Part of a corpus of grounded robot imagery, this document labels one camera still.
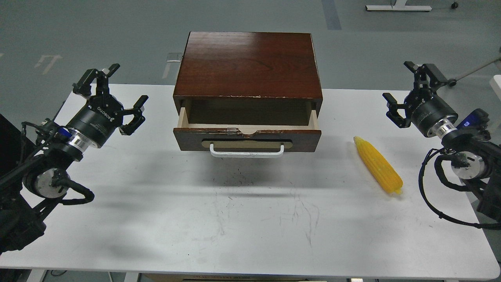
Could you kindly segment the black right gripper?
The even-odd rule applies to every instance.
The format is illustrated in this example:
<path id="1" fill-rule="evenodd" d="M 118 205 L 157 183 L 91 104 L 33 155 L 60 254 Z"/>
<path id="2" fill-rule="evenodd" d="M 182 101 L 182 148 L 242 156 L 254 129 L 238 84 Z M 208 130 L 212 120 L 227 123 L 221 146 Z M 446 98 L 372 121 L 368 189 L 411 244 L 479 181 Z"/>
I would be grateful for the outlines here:
<path id="1" fill-rule="evenodd" d="M 389 118 L 397 127 L 407 128 L 414 124 L 424 137 L 436 136 L 433 126 L 440 120 L 447 119 L 451 123 L 456 122 L 458 114 L 436 93 L 438 89 L 449 85 L 449 79 L 435 66 L 425 63 L 421 66 L 405 61 L 404 66 L 414 75 L 413 91 L 405 98 L 404 104 L 398 104 L 390 93 L 383 93 L 387 101 Z M 429 89 L 423 93 L 418 90 Z M 398 110 L 404 109 L 406 117 L 402 117 Z"/>

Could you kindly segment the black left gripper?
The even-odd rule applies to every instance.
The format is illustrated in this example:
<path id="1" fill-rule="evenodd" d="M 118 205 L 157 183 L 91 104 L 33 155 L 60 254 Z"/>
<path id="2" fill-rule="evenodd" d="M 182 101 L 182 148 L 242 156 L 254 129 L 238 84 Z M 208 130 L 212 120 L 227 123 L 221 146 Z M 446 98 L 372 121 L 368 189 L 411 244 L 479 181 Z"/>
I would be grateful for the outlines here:
<path id="1" fill-rule="evenodd" d="M 88 69 L 78 82 L 73 83 L 73 93 L 88 100 L 66 127 L 86 136 L 95 148 L 101 148 L 119 126 L 122 135 L 130 136 L 146 120 L 143 111 L 148 95 L 141 95 L 132 108 L 124 109 L 123 104 L 110 94 L 108 79 L 119 68 L 120 64 L 115 63 L 104 70 Z M 96 94 L 92 95 L 91 84 L 95 81 Z M 122 125 L 122 117 L 130 115 L 132 120 Z"/>

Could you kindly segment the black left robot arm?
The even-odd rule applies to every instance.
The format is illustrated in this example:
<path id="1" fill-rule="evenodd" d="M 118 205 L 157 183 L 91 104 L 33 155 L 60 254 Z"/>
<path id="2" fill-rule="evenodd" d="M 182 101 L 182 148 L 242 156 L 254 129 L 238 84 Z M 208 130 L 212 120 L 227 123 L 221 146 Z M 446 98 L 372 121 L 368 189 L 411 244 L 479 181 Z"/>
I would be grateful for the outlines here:
<path id="1" fill-rule="evenodd" d="M 81 205 L 94 193 L 67 172 L 90 146 L 102 148 L 115 130 L 130 136 L 145 121 L 147 95 L 130 109 L 111 95 L 109 78 L 120 68 L 88 69 L 73 84 L 85 105 L 66 124 L 46 119 L 41 125 L 22 123 L 20 162 L 1 177 L 1 252 L 22 250 L 41 237 L 44 220 L 57 207 Z"/>

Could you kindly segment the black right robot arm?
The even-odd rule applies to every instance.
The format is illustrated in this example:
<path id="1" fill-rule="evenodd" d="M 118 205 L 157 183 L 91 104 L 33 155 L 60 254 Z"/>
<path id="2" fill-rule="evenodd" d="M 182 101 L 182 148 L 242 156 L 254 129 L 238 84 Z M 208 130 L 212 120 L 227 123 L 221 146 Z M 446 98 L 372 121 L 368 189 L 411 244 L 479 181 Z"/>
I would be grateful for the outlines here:
<path id="1" fill-rule="evenodd" d="M 404 62 L 413 76 L 412 91 L 399 104 L 390 93 L 383 93 L 389 118 L 399 128 L 415 125 L 424 137 L 437 136 L 441 149 L 431 149 L 418 173 L 420 194 L 426 205 L 440 219 L 478 229 L 499 230 L 500 227 L 500 145 L 492 143 L 487 130 L 488 113 L 474 110 L 458 126 L 458 114 L 437 94 L 442 86 L 453 83 L 434 64 L 417 65 Z M 440 182 L 459 192 L 471 192 L 478 199 L 477 211 L 494 223 L 465 222 L 439 211 L 429 202 L 424 189 L 425 168 L 434 160 Z"/>

